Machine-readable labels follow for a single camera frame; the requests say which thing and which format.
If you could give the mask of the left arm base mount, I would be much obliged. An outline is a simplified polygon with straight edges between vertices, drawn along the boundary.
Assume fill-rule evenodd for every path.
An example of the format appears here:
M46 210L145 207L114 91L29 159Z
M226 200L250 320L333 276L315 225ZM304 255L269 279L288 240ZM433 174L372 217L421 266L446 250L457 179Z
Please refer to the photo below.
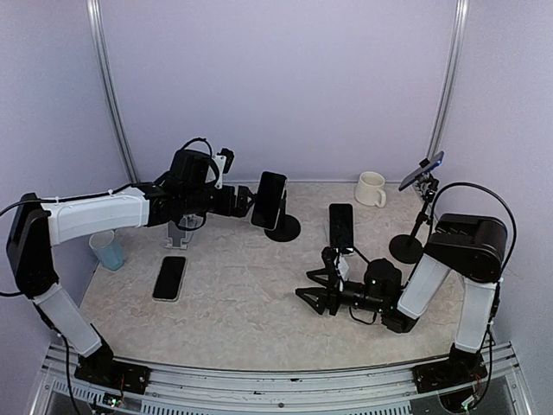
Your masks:
M144 395L151 369L146 366L112 361L107 368L94 372L90 365L79 363L74 376L97 386L119 390L123 393L135 393Z

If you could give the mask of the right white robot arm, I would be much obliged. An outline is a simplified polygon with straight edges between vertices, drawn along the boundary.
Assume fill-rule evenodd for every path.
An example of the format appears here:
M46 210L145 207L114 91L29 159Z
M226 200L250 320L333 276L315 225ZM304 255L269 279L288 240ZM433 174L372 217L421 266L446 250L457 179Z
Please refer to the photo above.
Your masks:
M414 367L420 392L456 386L487 375L481 348L493 312L502 274L507 230L496 218L444 214L423 248L406 285L401 271L387 259L369 262L361 283L342 279L337 249L321 253L323 268L309 271L316 285L296 289L296 295L318 314L335 315L340 306L370 311L397 334L416 325L445 278L452 271L464 289L461 317L448 358Z

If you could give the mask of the black round-base phone stand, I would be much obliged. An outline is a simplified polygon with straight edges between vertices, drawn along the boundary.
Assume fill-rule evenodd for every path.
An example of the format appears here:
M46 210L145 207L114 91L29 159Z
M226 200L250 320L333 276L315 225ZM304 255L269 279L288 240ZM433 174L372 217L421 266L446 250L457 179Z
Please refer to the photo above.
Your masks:
M286 213L287 191L284 191L280 202L279 215L276 227L273 230L264 230L265 235L275 242L286 243L296 239L301 233L301 224L299 220Z

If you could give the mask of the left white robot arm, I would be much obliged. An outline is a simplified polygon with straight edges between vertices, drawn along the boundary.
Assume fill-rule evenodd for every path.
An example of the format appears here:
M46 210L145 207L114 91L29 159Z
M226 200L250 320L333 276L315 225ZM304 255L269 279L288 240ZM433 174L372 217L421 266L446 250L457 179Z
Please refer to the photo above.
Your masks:
M16 213L6 252L19 294L58 331L79 356L79 363L105 385L115 383L121 367L100 333L83 317L61 287L52 249L66 241L127 227L156 227L168 222L182 229L189 215L243 218L256 196L246 186L223 183L234 155L178 150L168 171L153 182L65 199L25 194Z

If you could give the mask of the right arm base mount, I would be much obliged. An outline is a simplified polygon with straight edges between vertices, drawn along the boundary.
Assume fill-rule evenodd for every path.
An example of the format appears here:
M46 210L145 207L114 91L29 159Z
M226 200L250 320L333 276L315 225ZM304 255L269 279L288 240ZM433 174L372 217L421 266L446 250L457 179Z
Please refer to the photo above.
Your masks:
M418 393L429 393L463 385L474 382L478 378L484 379L488 375L483 361L452 359L415 366L412 373Z

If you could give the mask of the silver folding phone stand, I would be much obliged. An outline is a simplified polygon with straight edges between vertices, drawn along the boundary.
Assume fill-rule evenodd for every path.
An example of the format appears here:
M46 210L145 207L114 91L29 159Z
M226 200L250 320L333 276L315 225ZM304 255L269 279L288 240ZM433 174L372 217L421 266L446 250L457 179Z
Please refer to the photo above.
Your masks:
M170 221L166 227L165 247L172 250L187 250L194 233L205 223L205 218L190 214L182 217L178 225Z

